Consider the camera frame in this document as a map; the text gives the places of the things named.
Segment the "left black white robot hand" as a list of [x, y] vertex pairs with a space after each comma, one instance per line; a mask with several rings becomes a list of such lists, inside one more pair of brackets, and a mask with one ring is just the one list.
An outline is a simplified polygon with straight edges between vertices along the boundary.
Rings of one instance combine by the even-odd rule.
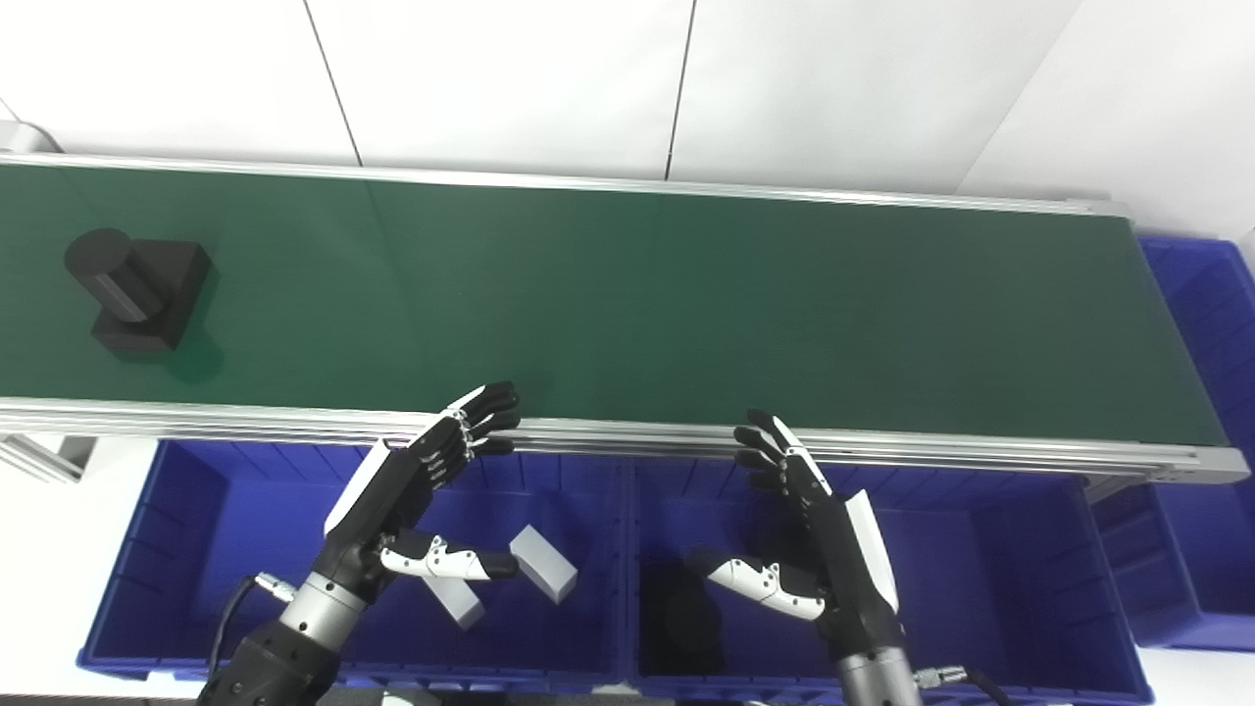
[[395, 576], [420, 581], [506, 581], [520, 573], [507, 551], [476, 551], [441, 533], [418, 530], [439, 488], [479, 456], [515, 451], [498, 430], [520, 425], [520, 394], [510, 381], [481, 385], [451, 403], [404, 446], [378, 441], [328, 517], [326, 540], [311, 566], [314, 582], [368, 604]]

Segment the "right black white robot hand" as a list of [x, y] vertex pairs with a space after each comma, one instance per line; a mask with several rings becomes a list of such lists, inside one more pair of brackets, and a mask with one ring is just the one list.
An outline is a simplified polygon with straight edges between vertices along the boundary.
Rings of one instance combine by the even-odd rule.
[[905, 635], [892, 566], [866, 492], [835, 492], [820, 461], [773, 413], [749, 408], [735, 428], [735, 464], [752, 487], [781, 497], [806, 530], [816, 571], [694, 545], [686, 568], [745, 599], [813, 623], [830, 657], [902, 650]]

